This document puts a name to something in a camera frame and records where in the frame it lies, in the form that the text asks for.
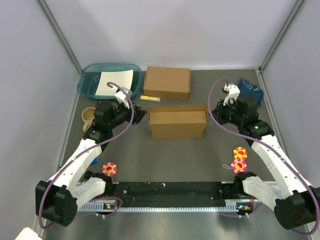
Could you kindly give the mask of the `brown cardboard box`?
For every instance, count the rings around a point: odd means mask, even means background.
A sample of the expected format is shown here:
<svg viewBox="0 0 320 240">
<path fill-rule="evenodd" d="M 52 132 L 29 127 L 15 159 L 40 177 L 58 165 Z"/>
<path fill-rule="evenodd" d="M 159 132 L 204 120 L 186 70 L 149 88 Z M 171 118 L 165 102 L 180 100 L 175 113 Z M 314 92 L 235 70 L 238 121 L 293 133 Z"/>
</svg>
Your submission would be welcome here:
<svg viewBox="0 0 320 240">
<path fill-rule="evenodd" d="M 202 138 L 208 124 L 206 104 L 153 106 L 148 113 L 153 139 Z"/>
<path fill-rule="evenodd" d="M 161 99 L 187 100 L 190 95 L 191 69 L 148 66 L 143 94 Z"/>
</svg>

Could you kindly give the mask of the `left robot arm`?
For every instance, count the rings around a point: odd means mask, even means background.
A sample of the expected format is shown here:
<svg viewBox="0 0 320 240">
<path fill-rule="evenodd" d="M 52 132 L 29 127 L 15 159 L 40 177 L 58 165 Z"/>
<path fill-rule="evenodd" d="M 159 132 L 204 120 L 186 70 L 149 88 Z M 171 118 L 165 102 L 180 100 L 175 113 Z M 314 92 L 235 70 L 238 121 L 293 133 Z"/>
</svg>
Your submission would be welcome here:
<svg viewBox="0 0 320 240">
<path fill-rule="evenodd" d="M 127 122 L 138 124 L 147 111 L 129 102 L 117 106 L 100 101 L 93 112 L 93 120 L 83 138 L 63 167 L 49 180 L 41 180 L 35 187 L 35 212 L 61 226 L 68 226 L 82 206 L 95 197 L 109 198 L 114 191 L 112 178 L 88 170 L 97 158 L 116 139 L 113 129 Z"/>
</svg>

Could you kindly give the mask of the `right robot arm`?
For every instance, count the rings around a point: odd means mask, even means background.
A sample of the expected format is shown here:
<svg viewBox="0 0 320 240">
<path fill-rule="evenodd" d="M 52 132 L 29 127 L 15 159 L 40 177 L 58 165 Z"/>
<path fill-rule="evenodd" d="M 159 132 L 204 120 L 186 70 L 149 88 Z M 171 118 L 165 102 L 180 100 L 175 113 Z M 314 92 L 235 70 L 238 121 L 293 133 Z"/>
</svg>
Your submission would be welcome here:
<svg viewBox="0 0 320 240">
<path fill-rule="evenodd" d="M 239 198 L 252 195 L 268 206 L 286 230 L 314 223 L 312 235 L 320 226 L 320 189 L 313 187 L 282 150 L 270 125 L 259 118 L 256 100 L 249 95 L 220 99 L 209 112 L 215 123 L 237 127 L 234 135 L 244 138 L 260 157 L 277 186 L 261 180 L 253 172 L 240 172 L 235 177 L 233 192 Z"/>
</svg>

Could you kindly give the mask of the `folded brown cardboard box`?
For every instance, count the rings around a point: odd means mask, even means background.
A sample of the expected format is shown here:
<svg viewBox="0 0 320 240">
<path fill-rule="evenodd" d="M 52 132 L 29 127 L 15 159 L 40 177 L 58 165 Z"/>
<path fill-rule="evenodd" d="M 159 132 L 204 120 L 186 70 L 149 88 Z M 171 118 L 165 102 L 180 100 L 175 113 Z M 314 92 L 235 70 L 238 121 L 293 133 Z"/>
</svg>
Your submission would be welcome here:
<svg viewBox="0 0 320 240">
<path fill-rule="evenodd" d="M 161 99 L 187 100 L 190 95 L 191 69 L 148 66 L 143 94 Z"/>
</svg>

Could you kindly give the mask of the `yellow white marker pen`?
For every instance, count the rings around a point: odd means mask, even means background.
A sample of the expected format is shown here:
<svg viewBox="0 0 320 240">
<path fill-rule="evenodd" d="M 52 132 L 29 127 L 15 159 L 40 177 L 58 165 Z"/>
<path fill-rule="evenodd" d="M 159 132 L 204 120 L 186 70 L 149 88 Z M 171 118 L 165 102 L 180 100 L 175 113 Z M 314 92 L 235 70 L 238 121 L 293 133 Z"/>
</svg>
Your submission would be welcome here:
<svg viewBox="0 0 320 240">
<path fill-rule="evenodd" d="M 160 97 L 153 97 L 153 96 L 147 96 L 147 95 L 141 95 L 140 99 L 144 100 L 144 101 L 153 101 L 153 102 L 160 102 L 161 101 Z"/>
</svg>

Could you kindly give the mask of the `white paper sheet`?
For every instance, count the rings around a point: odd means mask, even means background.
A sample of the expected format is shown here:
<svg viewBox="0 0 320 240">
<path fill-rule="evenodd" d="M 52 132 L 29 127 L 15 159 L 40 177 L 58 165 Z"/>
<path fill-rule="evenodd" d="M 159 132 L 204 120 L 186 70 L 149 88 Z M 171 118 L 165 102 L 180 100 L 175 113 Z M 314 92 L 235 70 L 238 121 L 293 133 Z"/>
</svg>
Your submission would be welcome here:
<svg viewBox="0 0 320 240">
<path fill-rule="evenodd" d="M 112 82 L 122 88 L 130 89 L 133 82 L 134 70 L 124 71 L 103 71 L 95 92 L 96 96 L 108 97 L 114 96 L 117 89 L 114 86 L 109 87 L 107 83 Z"/>
</svg>

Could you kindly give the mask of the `dark blue crumpled bag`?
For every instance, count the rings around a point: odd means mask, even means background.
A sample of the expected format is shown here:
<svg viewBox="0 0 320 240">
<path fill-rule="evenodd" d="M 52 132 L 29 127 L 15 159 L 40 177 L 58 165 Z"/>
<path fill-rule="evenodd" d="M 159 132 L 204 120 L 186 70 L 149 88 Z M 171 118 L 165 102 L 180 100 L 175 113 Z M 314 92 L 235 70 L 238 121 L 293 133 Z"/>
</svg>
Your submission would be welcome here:
<svg viewBox="0 0 320 240">
<path fill-rule="evenodd" d="M 239 84 L 237 85 L 240 91 L 239 95 L 250 95 L 253 96 L 258 104 L 261 106 L 261 101 L 264 97 L 263 90 L 256 84 L 250 82 L 245 78 L 241 78 Z"/>
</svg>

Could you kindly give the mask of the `orange flower toy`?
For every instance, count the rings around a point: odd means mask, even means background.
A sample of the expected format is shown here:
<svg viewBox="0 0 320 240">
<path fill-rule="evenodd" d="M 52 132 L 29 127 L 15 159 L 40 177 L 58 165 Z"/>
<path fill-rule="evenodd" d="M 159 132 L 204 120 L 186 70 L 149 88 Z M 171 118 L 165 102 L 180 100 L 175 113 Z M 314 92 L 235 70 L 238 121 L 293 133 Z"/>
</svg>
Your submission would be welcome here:
<svg viewBox="0 0 320 240">
<path fill-rule="evenodd" d="M 239 146 L 233 150 L 233 157 L 235 159 L 246 160 L 248 157 L 248 152 L 244 147 Z"/>
</svg>

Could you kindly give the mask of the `beige ceramic mug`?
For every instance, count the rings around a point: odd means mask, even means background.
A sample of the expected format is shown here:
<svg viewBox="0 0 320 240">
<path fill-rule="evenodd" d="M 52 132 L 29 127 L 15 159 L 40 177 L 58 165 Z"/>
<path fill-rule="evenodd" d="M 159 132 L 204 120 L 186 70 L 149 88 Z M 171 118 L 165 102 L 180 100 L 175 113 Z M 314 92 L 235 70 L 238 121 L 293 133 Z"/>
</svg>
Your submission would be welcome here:
<svg viewBox="0 0 320 240">
<path fill-rule="evenodd" d="M 93 124 L 93 120 L 95 118 L 95 107 L 87 107 L 81 113 L 81 118 L 83 121 L 82 130 L 85 133 Z"/>
</svg>

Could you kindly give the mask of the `pink flower toy right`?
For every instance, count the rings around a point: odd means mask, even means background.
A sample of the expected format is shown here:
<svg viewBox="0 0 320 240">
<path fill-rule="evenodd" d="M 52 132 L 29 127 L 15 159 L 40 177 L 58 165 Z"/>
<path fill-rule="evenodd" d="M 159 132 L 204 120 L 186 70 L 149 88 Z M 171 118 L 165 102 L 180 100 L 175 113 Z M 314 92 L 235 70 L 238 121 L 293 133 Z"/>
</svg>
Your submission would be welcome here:
<svg viewBox="0 0 320 240">
<path fill-rule="evenodd" d="M 245 160 L 241 158 L 235 158 L 231 164 L 230 164 L 231 169 L 233 170 L 234 173 L 243 173 L 247 171 L 247 163 Z"/>
</svg>

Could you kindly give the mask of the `pink flower toy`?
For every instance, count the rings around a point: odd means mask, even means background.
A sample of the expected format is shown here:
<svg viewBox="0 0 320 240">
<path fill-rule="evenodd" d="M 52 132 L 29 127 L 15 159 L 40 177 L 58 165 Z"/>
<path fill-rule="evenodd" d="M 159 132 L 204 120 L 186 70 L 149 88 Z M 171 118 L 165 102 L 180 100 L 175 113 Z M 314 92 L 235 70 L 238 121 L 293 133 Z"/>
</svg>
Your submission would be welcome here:
<svg viewBox="0 0 320 240">
<path fill-rule="evenodd" d="M 231 169 L 233 170 L 234 173 L 243 173 L 247 171 L 247 163 L 245 160 L 241 158 L 235 158 L 231 164 L 230 164 Z"/>
<path fill-rule="evenodd" d="M 107 162 L 102 166 L 101 170 L 105 176 L 113 177 L 117 173 L 118 167 L 114 162 Z"/>
</svg>

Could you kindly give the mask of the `teal plastic bin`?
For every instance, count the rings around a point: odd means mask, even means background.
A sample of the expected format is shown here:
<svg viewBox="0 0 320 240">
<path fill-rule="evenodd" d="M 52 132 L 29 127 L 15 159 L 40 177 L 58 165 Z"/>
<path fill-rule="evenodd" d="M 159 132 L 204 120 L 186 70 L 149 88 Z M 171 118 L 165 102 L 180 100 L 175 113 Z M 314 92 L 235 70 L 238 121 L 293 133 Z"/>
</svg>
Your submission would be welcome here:
<svg viewBox="0 0 320 240">
<path fill-rule="evenodd" d="M 139 66 L 126 63 L 94 63 L 85 67 L 77 84 L 80 96 L 91 100 L 113 100 L 116 87 L 108 86 L 114 83 L 124 90 L 132 92 L 133 100 L 142 89 L 143 73 Z"/>
</svg>

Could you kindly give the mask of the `pink flower toy left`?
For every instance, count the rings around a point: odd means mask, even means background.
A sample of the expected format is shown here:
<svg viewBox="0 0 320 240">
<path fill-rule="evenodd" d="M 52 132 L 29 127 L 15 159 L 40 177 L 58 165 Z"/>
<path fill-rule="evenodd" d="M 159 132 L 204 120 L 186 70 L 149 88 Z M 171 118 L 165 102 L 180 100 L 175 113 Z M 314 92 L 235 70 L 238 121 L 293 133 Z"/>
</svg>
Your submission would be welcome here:
<svg viewBox="0 0 320 240">
<path fill-rule="evenodd" d="M 105 176 L 113 177 L 117 173 L 118 167 L 114 162 L 107 162 L 102 166 L 101 170 Z"/>
</svg>

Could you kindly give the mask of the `small blue plastic block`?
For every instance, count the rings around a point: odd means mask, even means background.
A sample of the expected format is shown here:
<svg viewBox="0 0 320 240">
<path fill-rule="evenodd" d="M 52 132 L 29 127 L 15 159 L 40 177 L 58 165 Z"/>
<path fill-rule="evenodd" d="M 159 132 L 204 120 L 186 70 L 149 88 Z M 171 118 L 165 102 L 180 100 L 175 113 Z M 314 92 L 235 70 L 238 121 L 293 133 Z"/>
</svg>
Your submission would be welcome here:
<svg viewBox="0 0 320 240">
<path fill-rule="evenodd" d="M 98 158 L 96 157 L 92 162 L 91 164 L 94 165 L 94 164 L 97 164 L 98 163 Z"/>
</svg>

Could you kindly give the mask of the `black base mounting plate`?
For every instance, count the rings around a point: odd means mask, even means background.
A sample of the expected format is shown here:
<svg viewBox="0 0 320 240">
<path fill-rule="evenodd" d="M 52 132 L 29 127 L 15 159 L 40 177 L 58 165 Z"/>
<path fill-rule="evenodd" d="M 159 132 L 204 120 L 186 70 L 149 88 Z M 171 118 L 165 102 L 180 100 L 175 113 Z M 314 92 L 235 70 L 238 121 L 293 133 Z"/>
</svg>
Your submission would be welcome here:
<svg viewBox="0 0 320 240">
<path fill-rule="evenodd" d="M 226 200 L 249 205 L 260 201 L 238 193 L 232 182 L 119 182 L 97 199 L 118 197 L 124 207 L 221 207 Z"/>
</svg>

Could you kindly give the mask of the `white object bottom corner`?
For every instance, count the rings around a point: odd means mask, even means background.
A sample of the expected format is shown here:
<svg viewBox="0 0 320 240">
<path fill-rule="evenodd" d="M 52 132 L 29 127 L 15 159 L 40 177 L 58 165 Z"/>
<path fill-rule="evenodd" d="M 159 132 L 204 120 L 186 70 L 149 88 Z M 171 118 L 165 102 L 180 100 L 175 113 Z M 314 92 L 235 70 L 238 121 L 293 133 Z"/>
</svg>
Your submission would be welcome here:
<svg viewBox="0 0 320 240">
<path fill-rule="evenodd" d="M 29 227 L 25 227 L 15 240 L 43 240 L 35 231 Z"/>
</svg>

